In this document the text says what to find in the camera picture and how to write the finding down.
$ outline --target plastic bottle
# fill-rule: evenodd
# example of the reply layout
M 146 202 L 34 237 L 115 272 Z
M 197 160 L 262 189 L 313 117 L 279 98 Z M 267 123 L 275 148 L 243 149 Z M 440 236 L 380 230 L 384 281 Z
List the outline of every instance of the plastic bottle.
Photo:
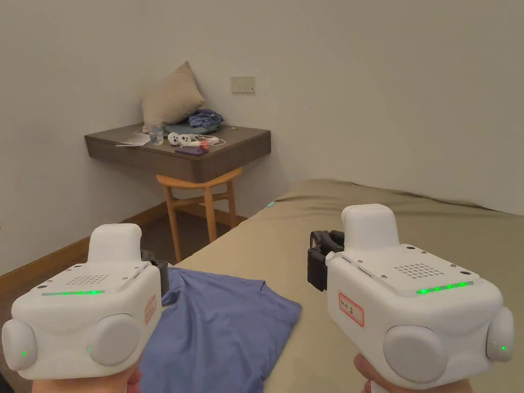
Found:
M 154 120 L 146 126 L 149 130 L 149 138 L 153 145 L 163 144 L 163 122 L 160 120 Z

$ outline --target blue cloth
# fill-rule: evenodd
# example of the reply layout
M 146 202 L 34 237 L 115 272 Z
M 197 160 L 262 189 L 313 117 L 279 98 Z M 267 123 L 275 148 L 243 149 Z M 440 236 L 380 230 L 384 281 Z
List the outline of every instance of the blue cloth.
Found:
M 220 125 L 224 118 L 220 113 L 212 111 L 211 109 L 201 109 L 189 115 L 189 124 L 191 127 L 204 127 Z
M 217 131 L 220 128 L 220 125 L 205 127 L 191 127 L 188 122 L 177 123 L 177 124 L 164 124 L 164 136 L 167 136 L 171 133 L 177 133 L 178 135 L 182 134 L 201 134 L 207 135 Z
M 264 281 L 169 269 L 140 370 L 144 393 L 261 393 L 301 305 Z

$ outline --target bed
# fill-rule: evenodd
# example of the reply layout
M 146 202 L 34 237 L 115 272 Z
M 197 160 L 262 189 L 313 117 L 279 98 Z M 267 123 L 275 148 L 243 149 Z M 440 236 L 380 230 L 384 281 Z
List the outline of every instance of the bed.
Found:
M 265 391 L 361 391 L 365 381 L 353 367 L 356 349 L 328 316 L 325 293 L 307 282 L 310 232 L 342 230 L 342 209 L 361 203 L 390 207 L 402 243 L 476 271 L 501 289 L 514 313 L 517 350 L 510 363 L 474 377 L 472 385 L 475 393 L 521 391 L 517 373 L 524 367 L 524 350 L 518 346 L 524 341 L 524 217 L 333 180 L 296 187 L 177 265 L 263 279 L 275 292 L 302 304 L 301 319 Z

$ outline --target floor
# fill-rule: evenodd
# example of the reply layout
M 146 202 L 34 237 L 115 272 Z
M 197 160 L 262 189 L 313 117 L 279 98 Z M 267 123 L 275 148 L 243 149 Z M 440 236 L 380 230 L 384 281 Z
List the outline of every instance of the floor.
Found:
M 208 226 L 205 219 L 191 214 L 177 212 L 177 220 L 179 224 L 180 243 L 182 245 L 183 257 L 188 257 L 194 254 L 208 244 Z M 216 229 L 218 236 L 221 236 L 229 230 L 229 227 L 217 224 Z M 165 260 L 174 263 L 173 240 L 171 237 L 169 219 L 167 217 L 154 222 L 148 228 L 143 228 L 141 247 L 142 249 L 152 251 L 157 260 Z M 85 261 L 85 257 L 71 261 L 71 264 L 74 265 L 83 261 Z M 11 305 L 16 298 L 33 288 L 36 284 L 45 281 L 57 273 L 59 273 L 59 271 L 53 272 L 46 277 L 39 277 L 35 281 L 25 283 L 7 296 L 2 295 L 2 298 L 0 299 L 0 325 L 3 325 L 10 319 Z M 16 393 L 31 392 L 31 381 L 21 378 L 18 373 L 7 368 L 1 347 L 0 373 L 2 373 L 2 375 L 7 379 Z

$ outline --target table surface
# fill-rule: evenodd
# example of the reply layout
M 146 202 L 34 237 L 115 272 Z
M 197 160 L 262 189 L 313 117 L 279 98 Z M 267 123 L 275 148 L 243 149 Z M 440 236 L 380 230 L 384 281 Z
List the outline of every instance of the table surface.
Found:
M 88 138 L 92 138 L 101 142 L 107 142 L 114 145 L 117 145 L 123 142 L 128 138 L 132 133 L 140 130 L 143 127 L 144 123 L 132 124 L 125 127 L 109 129 L 106 131 L 100 131 L 98 133 L 86 135 Z M 236 127 L 230 125 L 222 125 L 221 128 L 210 134 L 216 136 L 217 138 L 223 139 L 226 141 L 225 145 L 219 146 L 210 146 L 209 152 L 203 156 L 190 156 L 189 154 L 177 153 L 175 149 L 179 146 L 173 146 L 167 141 L 167 138 L 164 138 L 164 143 L 162 145 L 153 145 L 151 142 L 143 146 L 136 147 L 138 149 L 149 150 L 151 152 L 167 154 L 170 156 L 176 156 L 180 158 L 185 158 L 188 160 L 206 160 L 212 157 L 217 153 L 223 153 L 227 150 L 238 147 L 239 144 L 242 144 L 248 140 L 256 138 L 261 135 L 269 134 L 270 131 L 265 129 L 258 128 L 248 128 L 248 127 Z M 121 149 L 129 149 L 130 147 L 119 147 Z
M 139 147 L 117 147 L 144 124 L 132 124 L 85 136 L 92 158 L 174 177 L 204 183 L 271 153 L 271 132 L 265 129 L 222 125 L 213 136 L 224 145 L 210 146 L 202 156 L 178 153 L 178 146 L 164 139 L 162 145 L 151 142 Z

